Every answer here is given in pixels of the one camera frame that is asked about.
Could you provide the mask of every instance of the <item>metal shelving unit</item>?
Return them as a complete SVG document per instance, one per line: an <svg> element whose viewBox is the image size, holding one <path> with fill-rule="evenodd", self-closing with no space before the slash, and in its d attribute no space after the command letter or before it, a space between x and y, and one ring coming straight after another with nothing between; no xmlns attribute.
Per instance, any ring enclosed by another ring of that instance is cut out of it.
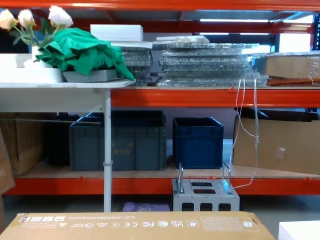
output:
<svg viewBox="0 0 320 240"><path fill-rule="evenodd" d="M141 24L145 32L217 33L309 33L312 24L284 23L320 12L318 0L0 0L0 7L13 12L31 8L37 17L48 16L48 8L58 5L72 16L75 27L88 30L94 24ZM200 19L254 19L267 22L201 22ZM125 88L111 91L114 107L229 107L236 106L234 88ZM245 92L244 106L254 104L254 91ZM320 108L320 88L268 87L258 89L259 107ZM148 172L113 172L113 194L171 194L171 179L176 169ZM190 177L220 178L219 173L193 171ZM232 176L232 185L249 182L250 168ZM15 178L16 187L8 195L94 195L103 194L102 172L71 172L37 166ZM240 195L320 194L320 175L267 170L257 175L250 186L237 189Z"/></svg>

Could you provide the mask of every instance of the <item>white table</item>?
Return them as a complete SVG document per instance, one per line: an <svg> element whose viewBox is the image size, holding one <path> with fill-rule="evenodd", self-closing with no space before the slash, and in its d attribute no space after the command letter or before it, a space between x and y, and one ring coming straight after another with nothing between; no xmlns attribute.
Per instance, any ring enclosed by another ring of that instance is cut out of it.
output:
<svg viewBox="0 0 320 240"><path fill-rule="evenodd" d="M320 221L287 221L279 223L278 240L319 240Z"/></svg>
<svg viewBox="0 0 320 240"><path fill-rule="evenodd" d="M0 112L104 112L104 212L111 211L111 89L134 81L106 83L0 83Z"/></svg>

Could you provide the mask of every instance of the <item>white tray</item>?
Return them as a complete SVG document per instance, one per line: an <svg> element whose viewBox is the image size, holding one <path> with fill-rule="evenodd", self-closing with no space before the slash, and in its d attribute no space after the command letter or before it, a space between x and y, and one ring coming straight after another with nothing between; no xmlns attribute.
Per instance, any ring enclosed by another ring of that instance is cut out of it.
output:
<svg viewBox="0 0 320 240"><path fill-rule="evenodd" d="M8 84L56 84L64 82L58 68L0 68L0 83Z"/></svg>

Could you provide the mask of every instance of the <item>plastic crate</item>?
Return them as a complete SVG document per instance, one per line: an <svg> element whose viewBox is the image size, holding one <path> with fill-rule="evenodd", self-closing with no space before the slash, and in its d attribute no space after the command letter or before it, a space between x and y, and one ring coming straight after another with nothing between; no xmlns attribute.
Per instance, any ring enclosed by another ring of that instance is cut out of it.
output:
<svg viewBox="0 0 320 240"><path fill-rule="evenodd" d="M55 122L45 124L45 144L48 153L47 161L51 165L69 165L69 127L77 121L78 115L59 113Z"/></svg>
<svg viewBox="0 0 320 240"><path fill-rule="evenodd" d="M72 124L70 167L73 171L103 169L104 118L91 113ZM112 170L163 170L166 168L166 127L161 111L112 111Z"/></svg>
<svg viewBox="0 0 320 240"><path fill-rule="evenodd" d="M173 157L176 167L219 169L223 159L224 126L212 117L173 119Z"/></svg>

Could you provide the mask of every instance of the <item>white foam box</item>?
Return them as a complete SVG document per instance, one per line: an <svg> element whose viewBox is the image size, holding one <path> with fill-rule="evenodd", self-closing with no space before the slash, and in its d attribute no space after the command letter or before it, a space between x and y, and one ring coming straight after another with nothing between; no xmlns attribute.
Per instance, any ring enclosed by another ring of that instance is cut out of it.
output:
<svg viewBox="0 0 320 240"><path fill-rule="evenodd" d="M279 223L278 240L318 240L320 221L287 221Z"/></svg>
<svg viewBox="0 0 320 240"><path fill-rule="evenodd" d="M90 33L105 41L144 40L144 29L141 25L91 24Z"/></svg>

